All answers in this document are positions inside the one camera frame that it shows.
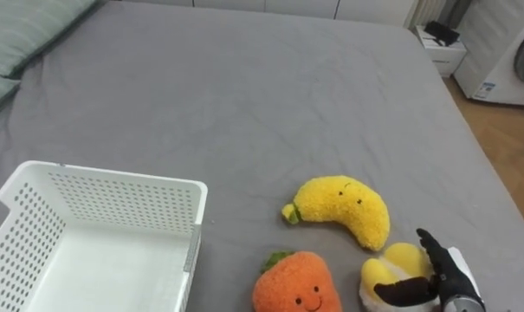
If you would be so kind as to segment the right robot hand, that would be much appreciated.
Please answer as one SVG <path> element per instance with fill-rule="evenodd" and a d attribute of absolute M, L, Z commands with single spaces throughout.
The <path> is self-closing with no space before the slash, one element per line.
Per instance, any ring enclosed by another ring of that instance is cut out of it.
<path fill-rule="evenodd" d="M 477 287 L 462 270 L 463 257 L 455 258 L 427 230 L 417 228 L 421 246 L 430 260 L 432 274 L 395 283 L 377 283 L 379 299 L 395 307 L 411 307 L 439 298 L 442 311 L 485 312 Z"/>

